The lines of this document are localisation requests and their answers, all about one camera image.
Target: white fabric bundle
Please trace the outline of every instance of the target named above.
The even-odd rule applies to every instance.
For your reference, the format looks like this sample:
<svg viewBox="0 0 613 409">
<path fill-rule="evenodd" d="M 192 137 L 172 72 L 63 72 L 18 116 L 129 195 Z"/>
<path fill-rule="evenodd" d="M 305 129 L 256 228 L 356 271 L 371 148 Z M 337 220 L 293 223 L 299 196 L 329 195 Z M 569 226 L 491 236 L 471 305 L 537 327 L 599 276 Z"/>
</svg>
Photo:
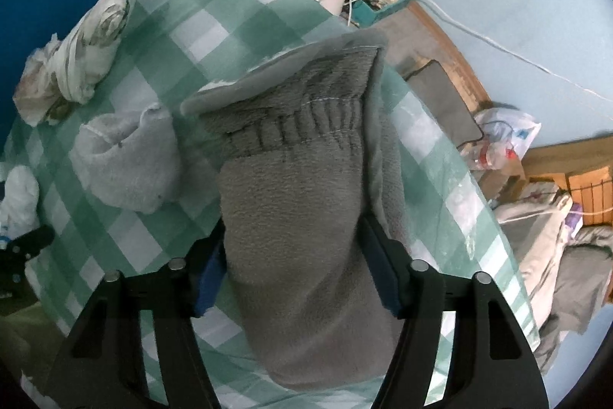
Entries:
<svg viewBox="0 0 613 409">
<path fill-rule="evenodd" d="M 25 165 L 17 165 L 4 183 L 4 200 L 0 203 L 0 240 L 14 240 L 38 228 L 36 216 L 39 185 L 32 171 Z"/>
<path fill-rule="evenodd" d="M 53 121 L 54 107 L 84 105 L 113 64 L 121 33 L 136 0 L 99 0 L 62 41 L 56 34 L 26 61 L 13 101 L 33 127 Z"/>
<path fill-rule="evenodd" d="M 181 174 L 172 115 L 158 103 L 82 125 L 70 159 L 83 188 L 102 203 L 142 213 L 171 199 Z"/>
</svg>

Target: plastic bottle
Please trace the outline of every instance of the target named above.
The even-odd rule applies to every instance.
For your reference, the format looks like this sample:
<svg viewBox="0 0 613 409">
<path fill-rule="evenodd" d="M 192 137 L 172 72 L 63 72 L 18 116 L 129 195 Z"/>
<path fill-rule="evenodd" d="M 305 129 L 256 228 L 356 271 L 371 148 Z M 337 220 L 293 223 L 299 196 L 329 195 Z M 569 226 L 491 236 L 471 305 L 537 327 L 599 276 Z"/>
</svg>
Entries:
<svg viewBox="0 0 613 409">
<path fill-rule="evenodd" d="M 462 152 L 470 170 L 499 170 L 517 155 L 510 143 L 482 141 Z"/>
</svg>

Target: crumpled gray cloth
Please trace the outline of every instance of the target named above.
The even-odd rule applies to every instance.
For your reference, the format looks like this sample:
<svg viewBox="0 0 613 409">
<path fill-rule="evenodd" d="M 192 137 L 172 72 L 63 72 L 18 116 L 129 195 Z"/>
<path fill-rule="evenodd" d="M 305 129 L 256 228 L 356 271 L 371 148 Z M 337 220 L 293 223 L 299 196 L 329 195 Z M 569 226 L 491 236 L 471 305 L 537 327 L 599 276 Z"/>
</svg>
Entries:
<svg viewBox="0 0 613 409">
<path fill-rule="evenodd" d="M 294 390 L 384 374 L 402 328 L 356 241 L 367 210 L 405 239 L 398 138 L 380 113 L 383 48 L 372 31 L 346 34 L 182 104 L 226 139 L 229 277 L 256 357 Z"/>
<path fill-rule="evenodd" d="M 157 103 L 82 125 L 70 159 L 83 188 L 102 203 L 142 213 L 172 199 L 181 175 L 172 115 Z"/>
</svg>

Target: silver screw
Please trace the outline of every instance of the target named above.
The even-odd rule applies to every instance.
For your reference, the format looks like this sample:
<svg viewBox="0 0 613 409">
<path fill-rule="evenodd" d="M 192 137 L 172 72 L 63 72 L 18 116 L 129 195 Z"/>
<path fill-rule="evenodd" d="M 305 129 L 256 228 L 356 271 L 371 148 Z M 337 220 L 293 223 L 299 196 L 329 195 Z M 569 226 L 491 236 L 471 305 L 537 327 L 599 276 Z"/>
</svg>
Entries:
<svg viewBox="0 0 613 409">
<path fill-rule="evenodd" d="M 170 270 L 182 270 L 185 268 L 185 259 L 180 257 L 170 259 L 170 262 L 168 262 L 168 267 Z"/>
<path fill-rule="evenodd" d="M 119 279 L 119 277 L 120 277 L 120 274 L 118 270 L 110 270 L 104 275 L 104 280 L 107 283 L 114 283 L 115 281 Z"/>
<path fill-rule="evenodd" d="M 492 277 L 487 272 L 477 272 L 474 277 L 477 278 L 481 284 L 490 284 L 492 282 Z"/>
<path fill-rule="evenodd" d="M 415 260 L 411 262 L 411 268 L 417 272 L 426 272 L 428 270 L 428 262 L 422 260 Z"/>
</svg>

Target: green and white tablecloth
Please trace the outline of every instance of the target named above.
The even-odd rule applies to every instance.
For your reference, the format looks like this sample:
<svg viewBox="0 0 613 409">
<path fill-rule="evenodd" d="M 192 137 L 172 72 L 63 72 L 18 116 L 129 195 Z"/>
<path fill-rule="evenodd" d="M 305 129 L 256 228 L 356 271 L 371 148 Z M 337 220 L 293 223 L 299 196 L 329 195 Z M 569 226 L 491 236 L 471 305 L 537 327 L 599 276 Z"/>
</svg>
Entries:
<svg viewBox="0 0 613 409">
<path fill-rule="evenodd" d="M 4 167 L 29 165 L 41 186 L 39 213 L 57 237 L 28 268 L 49 316 L 68 333 L 105 271 L 125 275 L 157 270 L 184 256 L 217 221 L 214 148 L 198 136 L 179 104 L 212 80 L 236 80 L 248 68 L 289 46 L 347 30 L 313 0 L 138 0 L 110 74 L 96 95 L 63 123 L 30 128 L 17 120 L 4 148 Z M 406 226 L 413 255 L 445 273 L 495 277 L 532 345 L 538 342 L 527 294 L 492 212 L 458 153 L 406 83 L 390 68 L 383 79 L 387 111 L 402 143 Z M 159 100 L 174 126 L 194 189 L 152 215 L 107 207 L 84 192 L 68 153 L 79 126 L 101 113 L 142 109 Z M 194 152 L 206 153 L 203 161 Z M 428 402 L 444 390 L 453 315 L 447 314 Z M 151 396 L 163 401 L 151 317 L 143 316 L 143 349 Z M 361 409 L 370 407 L 381 379 L 309 394 L 288 391 L 255 361 L 227 284 L 216 307 L 194 320 L 218 397 L 229 408 Z"/>
</svg>

